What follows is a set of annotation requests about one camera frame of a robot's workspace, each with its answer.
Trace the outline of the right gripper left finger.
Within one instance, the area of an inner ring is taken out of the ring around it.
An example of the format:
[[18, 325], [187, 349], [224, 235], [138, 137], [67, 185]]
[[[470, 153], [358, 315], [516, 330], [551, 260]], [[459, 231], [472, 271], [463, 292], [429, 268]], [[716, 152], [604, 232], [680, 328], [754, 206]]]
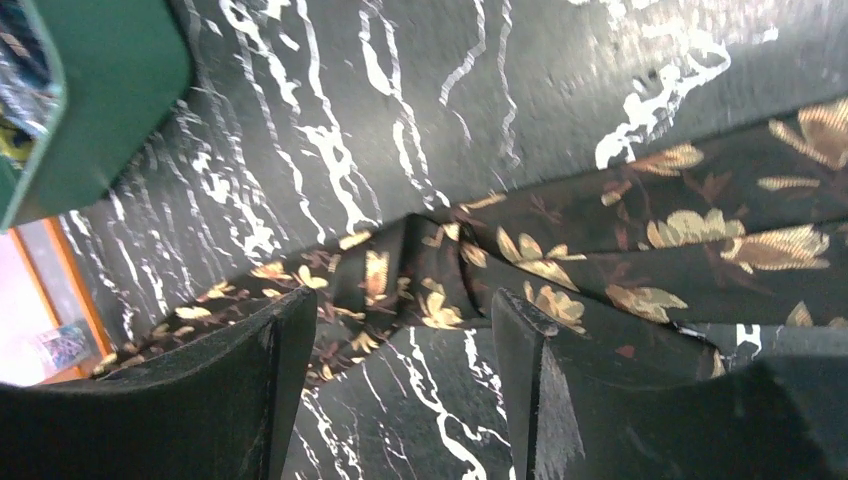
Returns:
[[99, 380], [1, 389], [5, 479], [278, 479], [316, 331], [298, 288]]

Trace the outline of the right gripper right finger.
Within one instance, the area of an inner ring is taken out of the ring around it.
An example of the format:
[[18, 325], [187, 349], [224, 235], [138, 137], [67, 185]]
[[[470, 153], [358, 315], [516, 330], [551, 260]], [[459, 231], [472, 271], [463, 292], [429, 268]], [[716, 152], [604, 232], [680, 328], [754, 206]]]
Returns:
[[713, 379], [583, 337], [507, 290], [491, 304], [519, 479], [843, 479], [847, 360], [783, 356]]

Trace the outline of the dark floral tie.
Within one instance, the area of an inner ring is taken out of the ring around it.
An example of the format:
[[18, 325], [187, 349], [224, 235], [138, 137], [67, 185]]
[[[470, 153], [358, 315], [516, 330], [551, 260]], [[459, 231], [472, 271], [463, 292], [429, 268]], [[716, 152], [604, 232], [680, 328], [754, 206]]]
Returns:
[[100, 379], [308, 287], [320, 386], [412, 326], [490, 326], [513, 290], [635, 360], [719, 375], [717, 328], [847, 350], [847, 103], [635, 162], [411, 214], [212, 286], [93, 370]]

